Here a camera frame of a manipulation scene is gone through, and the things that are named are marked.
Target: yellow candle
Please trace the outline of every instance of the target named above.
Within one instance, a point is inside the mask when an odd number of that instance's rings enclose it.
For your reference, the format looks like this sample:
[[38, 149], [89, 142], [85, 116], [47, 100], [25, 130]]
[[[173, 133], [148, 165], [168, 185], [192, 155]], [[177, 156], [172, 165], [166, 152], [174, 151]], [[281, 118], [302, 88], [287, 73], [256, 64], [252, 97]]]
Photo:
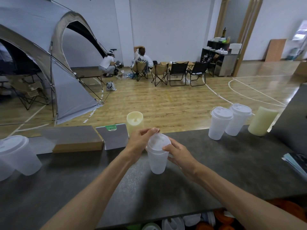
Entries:
[[257, 136], [264, 136], [278, 113], [277, 110], [271, 110], [260, 106], [248, 127], [248, 131]]
[[144, 128], [143, 114], [138, 111], [130, 112], [127, 115], [128, 134], [130, 135], [133, 131], [142, 128]]

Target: wooden floor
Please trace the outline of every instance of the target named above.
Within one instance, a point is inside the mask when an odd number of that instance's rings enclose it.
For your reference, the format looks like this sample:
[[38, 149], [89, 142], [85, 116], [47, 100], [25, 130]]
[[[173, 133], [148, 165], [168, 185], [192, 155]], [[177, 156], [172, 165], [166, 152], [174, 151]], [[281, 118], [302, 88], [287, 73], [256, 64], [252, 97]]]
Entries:
[[[129, 112], [139, 111], [144, 115], [146, 127], [159, 127], [165, 133], [209, 128], [212, 108], [228, 108], [232, 103], [247, 105], [253, 113], [259, 106], [282, 112], [299, 85], [307, 80], [292, 75], [298, 64], [297, 61], [244, 61], [237, 77], [211, 77], [207, 74], [207, 85], [198, 87], [171, 87], [162, 83], [155, 87], [151, 79], [141, 78], [136, 82], [135, 79], [104, 78], [105, 82], [114, 81], [117, 88], [117, 91], [109, 92], [104, 87], [104, 106], [98, 108], [90, 118], [91, 112], [58, 126], [99, 127], [125, 123]], [[75, 71], [78, 75], [99, 73], [90, 68]], [[87, 78], [84, 82], [98, 96], [102, 95], [97, 79]], [[9, 135], [37, 136], [40, 135], [40, 126], [54, 126], [51, 105], [35, 103], [26, 111], [20, 101], [13, 98], [0, 103], [0, 108], [0, 139]]]

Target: person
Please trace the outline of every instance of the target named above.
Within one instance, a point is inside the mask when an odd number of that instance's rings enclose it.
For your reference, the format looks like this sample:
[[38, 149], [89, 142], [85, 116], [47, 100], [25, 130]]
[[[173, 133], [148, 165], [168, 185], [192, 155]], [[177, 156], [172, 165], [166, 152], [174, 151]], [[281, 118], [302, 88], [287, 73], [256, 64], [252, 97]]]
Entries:
[[[127, 170], [140, 158], [149, 138], [159, 132], [145, 128], [131, 134], [127, 146], [107, 168], [60, 209], [41, 230], [95, 229], [113, 192]], [[164, 146], [184, 175], [212, 194], [248, 230], [307, 229], [307, 223], [274, 205], [255, 197], [199, 163], [185, 146], [171, 139]]]
[[113, 51], [108, 51], [107, 56], [105, 56], [100, 63], [99, 70], [102, 70], [103, 76], [113, 77], [113, 74], [117, 75], [117, 71], [115, 71], [116, 62], [114, 62], [114, 57]]
[[136, 61], [142, 61], [146, 63], [145, 67], [145, 73], [148, 72], [148, 68], [152, 69], [153, 68], [153, 61], [148, 55], [145, 55], [145, 47], [144, 46], [136, 46], [134, 47], [134, 63], [133, 66], [135, 65]]

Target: left hand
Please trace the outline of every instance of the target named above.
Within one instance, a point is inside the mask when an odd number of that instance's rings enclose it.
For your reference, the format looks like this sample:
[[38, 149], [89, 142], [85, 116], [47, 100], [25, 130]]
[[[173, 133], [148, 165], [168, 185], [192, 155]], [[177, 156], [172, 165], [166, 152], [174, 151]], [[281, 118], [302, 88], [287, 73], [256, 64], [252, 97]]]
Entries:
[[153, 127], [139, 129], [131, 133], [128, 144], [124, 151], [129, 156], [131, 156], [133, 164], [136, 163], [140, 158], [148, 143], [149, 138], [159, 131], [160, 129]]

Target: table surface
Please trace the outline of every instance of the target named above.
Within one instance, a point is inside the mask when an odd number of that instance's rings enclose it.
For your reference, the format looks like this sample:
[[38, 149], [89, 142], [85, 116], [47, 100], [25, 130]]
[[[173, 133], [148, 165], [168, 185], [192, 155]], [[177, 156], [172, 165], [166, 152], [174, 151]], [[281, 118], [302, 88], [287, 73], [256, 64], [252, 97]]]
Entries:
[[[236, 137], [208, 137], [208, 129], [167, 133], [202, 164], [262, 199], [307, 193], [307, 183], [281, 159], [292, 152], [271, 135], [257, 137], [244, 126]], [[18, 172], [0, 182], [0, 229], [39, 229], [85, 188], [122, 149], [38, 155], [43, 166], [34, 175]], [[142, 223], [200, 213], [222, 205], [179, 168], [167, 162], [160, 175], [150, 170], [147, 154], [126, 173], [98, 228]]]
[[[184, 63], [186, 61], [175, 61], [176, 63]], [[172, 64], [170, 63], [170, 61], [167, 62], [160, 62], [161, 65], [166, 65], [167, 63], [169, 63], [170, 66], [172, 66]], [[190, 62], [188, 63], [188, 65], [194, 65], [194, 62]]]

